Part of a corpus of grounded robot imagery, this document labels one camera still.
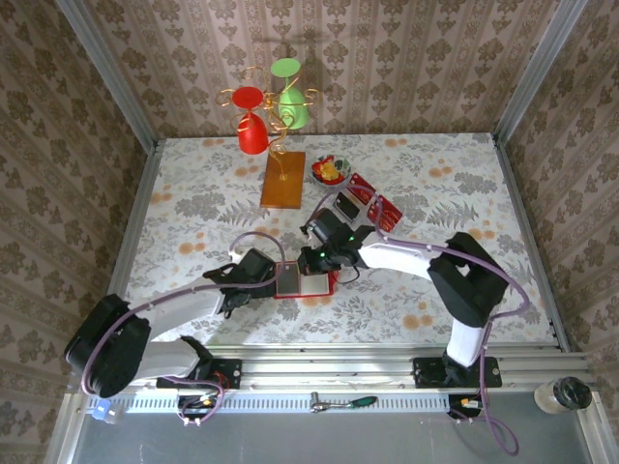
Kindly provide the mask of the aluminium extrusion rail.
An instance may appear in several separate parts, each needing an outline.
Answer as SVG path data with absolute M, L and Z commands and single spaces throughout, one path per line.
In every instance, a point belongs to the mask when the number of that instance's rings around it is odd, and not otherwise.
M 214 345 L 214 359 L 242 361 L 243 392 L 532 392 L 538 386 L 563 377 L 576 377 L 590 388 L 596 386 L 586 357 L 550 346 L 491 346 L 481 362 L 478 388 L 419 389 L 412 375 L 418 357 L 442 357 L 434 346 L 383 344 L 267 344 Z M 488 388 L 484 358 L 498 360 L 503 386 Z

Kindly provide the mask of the leaf patterned ceramic bowl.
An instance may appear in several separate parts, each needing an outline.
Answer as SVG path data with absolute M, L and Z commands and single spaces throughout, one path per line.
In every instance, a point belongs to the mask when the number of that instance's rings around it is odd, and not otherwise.
M 311 174 L 313 176 L 313 178 L 319 183 L 322 184 L 324 186 L 328 186 L 328 187 L 334 187 L 334 186 L 338 186 L 342 183 L 345 183 L 347 181 L 347 179 L 349 178 L 349 176 L 351 175 L 351 165 L 350 162 L 343 157 L 340 156 L 335 156 L 335 155 L 328 155 L 328 156 L 333 156 L 334 157 L 334 165 L 335 168 L 339 171 L 339 178 L 335 181 L 332 182 L 325 182 L 321 176 L 318 176 L 316 174 L 313 173 L 312 171 L 312 165 L 311 165 Z

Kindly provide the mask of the blue white plastic connector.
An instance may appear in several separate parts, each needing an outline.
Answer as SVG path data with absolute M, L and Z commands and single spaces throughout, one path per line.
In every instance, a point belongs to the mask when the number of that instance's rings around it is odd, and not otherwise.
M 125 410 L 126 408 L 120 402 L 101 398 L 95 399 L 88 407 L 93 420 L 110 425 L 117 424 L 123 417 Z

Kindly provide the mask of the aluminium frame post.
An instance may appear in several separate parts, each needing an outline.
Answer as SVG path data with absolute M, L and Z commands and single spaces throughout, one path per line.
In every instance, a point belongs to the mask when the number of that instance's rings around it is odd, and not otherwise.
M 505 145 L 514 134 L 527 108 L 549 75 L 552 64 L 558 57 L 570 33 L 582 15 L 588 0 L 560 0 L 560 3 L 545 29 L 505 111 L 499 119 L 494 139 Z
M 128 80 L 123 76 L 118 60 L 113 55 L 112 47 L 107 43 L 101 28 L 88 11 L 85 1 L 55 1 L 126 118 L 136 139 L 145 153 L 150 156 L 157 147 L 158 137 L 148 122 L 145 111 Z

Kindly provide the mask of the red card holder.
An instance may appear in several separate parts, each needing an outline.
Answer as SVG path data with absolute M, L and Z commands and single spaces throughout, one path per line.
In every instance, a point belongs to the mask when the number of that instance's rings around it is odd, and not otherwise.
M 281 298 L 275 293 L 276 299 L 304 299 L 312 297 L 332 296 L 336 283 L 336 273 L 323 275 L 302 275 L 300 273 L 301 291 L 298 296 Z

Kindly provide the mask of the red VIP credit card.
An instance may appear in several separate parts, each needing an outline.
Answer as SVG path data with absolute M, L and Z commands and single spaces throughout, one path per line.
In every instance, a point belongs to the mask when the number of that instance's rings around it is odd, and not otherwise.
M 351 175 L 347 190 L 364 206 L 368 205 L 372 201 L 376 193 L 376 188 L 374 188 L 357 172 Z

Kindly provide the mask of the black credit card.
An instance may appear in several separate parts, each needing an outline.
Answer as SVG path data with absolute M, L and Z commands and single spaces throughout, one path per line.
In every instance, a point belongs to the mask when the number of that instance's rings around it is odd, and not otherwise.
M 354 222 L 360 214 L 360 208 L 343 192 L 339 192 L 335 201 L 335 209 L 345 218 L 347 222 Z
M 279 265 L 276 288 L 277 295 L 281 298 L 295 297 L 300 294 L 300 273 L 296 262 Z

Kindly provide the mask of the aluminium side rail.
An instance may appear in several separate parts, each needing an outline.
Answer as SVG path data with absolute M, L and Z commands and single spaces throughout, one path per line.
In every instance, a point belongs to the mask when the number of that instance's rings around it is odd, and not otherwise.
M 563 352 L 572 352 L 572 348 L 563 327 L 560 312 L 552 294 L 552 289 L 545 272 L 542 256 L 537 247 L 531 223 L 529 221 L 529 217 L 527 216 L 527 211 L 519 192 L 516 177 L 511 167 L 507 151 L 504 144 L 496 135 L 492 134 L 491 138 L 497 153 L 497 159 L 504 176 L 513 208 L 515 210 L 516 219 L 529 256 L 533 275 L 537 282 L 538 290 L 540 291 L 540 298 L 544 304 L 549 325 L 552 327 L 556 345 Z
M 145 161 L 107 294 L 123 297 L 127 291 L 144 220 L 159 174 L 164 145 L 164 141 L 158 142 Z

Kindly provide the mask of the red wine glass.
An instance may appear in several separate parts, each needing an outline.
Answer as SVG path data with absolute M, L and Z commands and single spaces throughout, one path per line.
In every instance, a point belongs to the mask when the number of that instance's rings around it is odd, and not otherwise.
M 264 121 L 255 114 L 263 103 L 263 93 L 257 87 L 244 86 L 232 94 L 232 102 L 243 110 L 237 133 L 241 151 L 247 155 L 263 153 L 269 144 Z

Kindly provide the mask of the green wine glass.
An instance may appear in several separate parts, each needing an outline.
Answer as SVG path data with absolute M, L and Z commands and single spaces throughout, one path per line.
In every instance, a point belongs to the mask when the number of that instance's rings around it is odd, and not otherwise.
M 296 87 L 300 70 L 301 63 L 294 58 L 281 58 L 271 66 L 271 74 L 285 80 L 283 89 L 277 94 L 279 118 L 275 127 L 278 130 L 300 130 L 310 120 L 306 97 Z

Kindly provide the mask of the floral print tablecloth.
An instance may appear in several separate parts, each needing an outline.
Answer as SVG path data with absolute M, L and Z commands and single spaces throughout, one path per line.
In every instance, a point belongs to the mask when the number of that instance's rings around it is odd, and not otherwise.
M 471 234 L 520 285 L 508 291 L 494 343 L 548 345 L 554 332 L 494 143 L 486 133 L 292 135 L 284 145 L 307 163 L 349 161 L 402 212 L 395 235 L 441 244 Z M 256 247 L 293 260 L 301 226 L 328 196 L 312 177 L 298 210 L 260 206 L 265 156 L 243 154 L 233 138 L 166 141 L 126 296 L 131 301 L 190 283 L 228 261 L 228 248 Z M 229 318 L 195 319 L 166 334 L 206 344 L 445 344 L 452 319 L 430 282 L 388 271 L 346 270 L 331 296 L 261 300 Z

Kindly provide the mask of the clear cup black lid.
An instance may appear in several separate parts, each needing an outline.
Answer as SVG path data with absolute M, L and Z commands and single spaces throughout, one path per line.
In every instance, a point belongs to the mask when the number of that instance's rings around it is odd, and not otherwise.
M 592 399 L 590 387 L 576 377 L 558 378 L 534 391 L 537 406 L 551 415 L 586 409 Z

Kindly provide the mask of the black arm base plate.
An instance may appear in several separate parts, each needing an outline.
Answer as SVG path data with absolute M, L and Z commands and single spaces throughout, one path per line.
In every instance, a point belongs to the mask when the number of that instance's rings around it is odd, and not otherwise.
M 239 390 L 242 379 L 242 361 L 239 359 L 212 359 L 200 362 L 185 380 L 196 380 L 196 383 L 179 383 L 158 378 L 156 387 L 159 389 L 208 389 L 207 382 L 217 383 L 226 390 Z
M 463 367 L 447 358 L 418 357 L 412 361 L 412 375 L 415 386 L 419 389 L 473 389 L 481 385 L 480 366 L 480 360 L 469 367 Z M 494 357 L 485 357 L 484 368 L 485 386 L 501 388 L 503 382 L 498 360 Z

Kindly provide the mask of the black wiring junction board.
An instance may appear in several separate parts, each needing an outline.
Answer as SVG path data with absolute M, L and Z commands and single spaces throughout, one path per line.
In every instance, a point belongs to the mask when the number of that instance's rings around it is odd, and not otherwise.
M 448 416 L 456 422 L 473 424 L 483 421 L 484 406 L 478 395 L 449 394 Z
M 177 398 L 177 416 L 184 426 L 201 426 L 221 407 L 221 393 L 202 395 L 179 395 Z

